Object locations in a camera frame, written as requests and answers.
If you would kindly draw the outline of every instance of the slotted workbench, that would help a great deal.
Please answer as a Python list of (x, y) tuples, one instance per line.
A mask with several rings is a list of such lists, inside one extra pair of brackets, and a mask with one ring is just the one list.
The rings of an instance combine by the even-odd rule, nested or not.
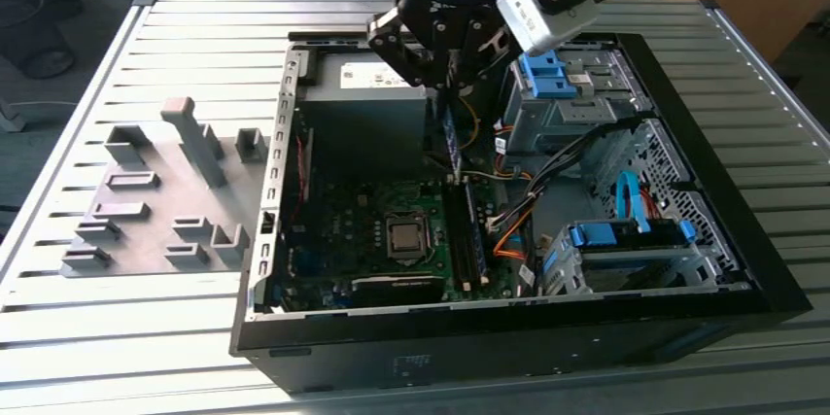
[(610, 2), (595, 29), (646, 36), (807, 290), (815, 310), (776, 329), (664, 366), (291, 400), (227, 353), (237, 273), (56, 275), (109, 161), (100, 141), (112, 125), (156, 121), (161, 101), (189, 95), (219, 136), (252, 126), (269, 134), (288, 32), (353, 28), (387, 7), (386, 0), (132, 7), (0, 250), (0, 408), (361, 414), (380, 403), (455, 414), (827, 413), (829, 139), (719, 11), (696, 2)]

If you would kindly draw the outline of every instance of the floor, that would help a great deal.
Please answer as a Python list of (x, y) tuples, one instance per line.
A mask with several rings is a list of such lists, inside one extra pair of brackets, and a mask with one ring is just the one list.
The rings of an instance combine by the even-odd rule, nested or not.
[[(8, 102), (59, 101), (76, 102), (95, 73), (99, 61), (131, 0), (83, 0), (84, 13), (60, 24), (61, 31), (76, 54), (69, 72), (51, 80), (25, 79), (0, 60), (0, 98)], [(830, 123), (830, 106), (826, 83), (830, 79), (830, 39), (819, 38), (815, 30), (806, 29), (788, 50), (775, 62), (775, 69), (788, 82), (798, 82), (795, 93), (818, 119)], [(69, 118), (72, 106), (67, 104), (32, 104), (17, 106), (25, 120), (27, 131), (0, 133), (0, 206), (20, 206), (51, 153)], [(13, 213), (0, 211), (0, 233), (5, 231)]]

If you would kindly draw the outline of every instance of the motherboard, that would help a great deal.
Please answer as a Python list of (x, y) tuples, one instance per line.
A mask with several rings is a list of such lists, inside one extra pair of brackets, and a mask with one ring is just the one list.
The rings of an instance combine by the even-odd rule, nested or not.
[[(483, 258), (483, 265), (470, 265), (474, 272), (466, 274), (460, 255), (452, 255), (451, 207), (442, 180), (317, 186), (291, 234), (291, 279), (273, 290), (288, 310), (510, 296), (514, 265), (508, 259)], [(474, 219), (483, 228), (495, 210), (495, 183), (478, 179), (468, 186)]]

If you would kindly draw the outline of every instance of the cpu socket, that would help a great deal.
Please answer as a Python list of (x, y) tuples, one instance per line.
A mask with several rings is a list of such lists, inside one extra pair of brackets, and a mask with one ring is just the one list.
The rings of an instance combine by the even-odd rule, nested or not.
[(387, 213), (387, 253), (390, 259), (411, 266), (427, 256), (427, 216), (423, 212)]

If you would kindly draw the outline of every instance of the ram slot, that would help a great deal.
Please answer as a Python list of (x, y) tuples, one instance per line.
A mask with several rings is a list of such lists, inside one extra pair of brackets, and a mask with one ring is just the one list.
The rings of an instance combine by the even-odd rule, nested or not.
[(472, 282), (476, 278), (476, 262), (470, 230), (467, 196), (464, 189), (450, 183), (442, 185), (440, 191), (455, 287), (459, 291), (468, 292), (472, 289)]
[(487, 279), (487, 261), (484, 257), (484, 244), (482, 241), (482, 227), (476, 222), (476, 198), (472, 193), (472, 185), (470, 182), (464, 182), (463, 186), (467, 194), (467, 210), (470, 213), (472, 254), (476, 263), (476, 270), (479, 271), (479, 282), (483, 286), (486, 286), (490, 283), (490, 280)]

